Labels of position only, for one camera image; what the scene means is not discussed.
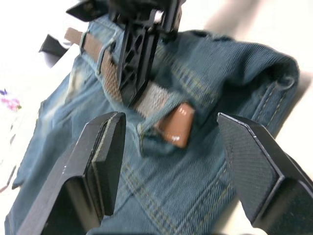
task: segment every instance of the belt loop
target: belt loop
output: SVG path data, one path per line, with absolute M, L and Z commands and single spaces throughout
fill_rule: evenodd
M 97 66 L 96 66 L 96 75 L 99 76 L 100 75 L 100 70 L 101 70 L 101 64 L 103 61 L 103 56 L 104 56 L 104 52 L 106 51 L 106 49 L 108 49 L 109 46 L 111 46 L 113 43 L 115 43 L 116 39 L 117 39 L 117 31 L 115 31 L 114 35 L 112 36 L 112 38 L 109 40 L 109 42 L 104 45 L 100 52 L 99 52 L 99 57 L 98 57 L 98 61 L 97 61 Z
M 85 39 L 87 34 L 89 33 L 89 30 L 87 30 L 86 32 L 82 33 L 82 37 L 80 39 L 80 43 L 79 43 L 79 54 L 82 55 L 83 54 L 83 50 L 84 50 L 84 43 L 85 43 Z

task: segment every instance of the brown belt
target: brown belt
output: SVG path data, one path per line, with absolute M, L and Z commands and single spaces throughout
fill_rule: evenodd
M 66 32 L 65 39 L 73 44 L 80 45 L 83 33 L 73 28 Z M 102 50 L 102 43 L 87 33 L 84 38 L 83 49 L 94 60 L 98 61 L 99 54 Z M 100 72 L 104 79 L 104 89 L 110 96 L 118 102 L 122 102 L 122 97 L 118 89 L 118 80 L 116 77 L 117 67 L 112 60 L 109 50 L 104 51 L 104 56 L 100 66 Z M 134 109 L 145 118 L 150 117 L 159 111 L 169 98 L 170 94 L 150 82 L 142 94 L 141 98 L 134 105 Z M 194 110 L 188 103 L 181 103 L 169 115 L 159 121 L 155 128 L 160 132 L 162 137 L 177 147 L 185 147 L 188 142 Z

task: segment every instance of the denim fabric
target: denim fabric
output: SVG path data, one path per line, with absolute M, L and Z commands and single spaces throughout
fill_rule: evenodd
M 117 63 L 123 32 L 106 16 L 91 22 L 89 31 L 104 46 L 117 38 Z M 275 135 L 298 83 L 292 58 L 203 31 L 183 32 L 174 42 L 159 43 L 151 77 L 171 96 L 147 119 L 110 97 L 102 88 L 105 77 L 96 71 L 97 63 L 83 52 L 71 74 L 43 102 L 14 181 L 15 187 L 23 186 L 6 218 L 6 234 L 17 232 L 53 164 L 78 139 L 85 123 L 112 110 L 127 117 L 115 212 L 88 235 L 209 234 L 235 195 L 217 113 L 252 119 Z M 179 149 L 162 140 L 153 125 L 182 101 L 196 112 L 189 144 Z

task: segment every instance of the brown leather belt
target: brown leather belt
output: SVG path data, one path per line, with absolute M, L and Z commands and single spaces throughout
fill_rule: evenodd
M 118 89 L 118 79 L 116 77 L 117 66 L 112 60 L 108 49 L 103 51 L 103 45 L 89 33 L 82 33 L 73 28 L 66 32 L 65 39 L 73 44 L 80 45 L 83 36 L 82 48 L 97 62 L 99 55 L 103 52 L 103 58 L 100 66 L 100 73 L 103 75 L 104 90 L 116 101 L 122 102 L 122 97 Z M 159 111 L 169 98 L 170 94 L 156 83 L 150 82 L 134 105 L 134 109 L 145 118 L 150 117 Z M 169 115 L 164 117 L 155 125 L 155 129 L 160 132 L 162 137 L 173 145 L 183 148 L 187 145 L 194 110 L 188 103 L 181 103 Z

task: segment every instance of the jeans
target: jeans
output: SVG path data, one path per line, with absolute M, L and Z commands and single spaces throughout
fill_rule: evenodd
M 90 23 L 89 31 L 103 45 L 117 35 L 113 52 L 117 63 L 123 38 L 120 28 L 103 16 Z M 211 233 L 235 195 L 217 113 L 249 118 L 275 135 L 296 92 L 298 73 L 292 58 L 266 46 L 204 31 L 179 33 L 174 42 L 159 42 L 151 72 L 154 82 L 171 96 L 160 111 L 144 119 L 110 97 L 97 63 L 83 52 L 41 105 L 13 184 L 22 188 L 6 218 L 6 234 L 18 231 L 54 163 L 79 138 L 85 124 L 114 110 L 127 118 L 115 211 L 88 235 Z M 153 128 L 182 101 L 195 109 L 183 149 L 165 142 Z

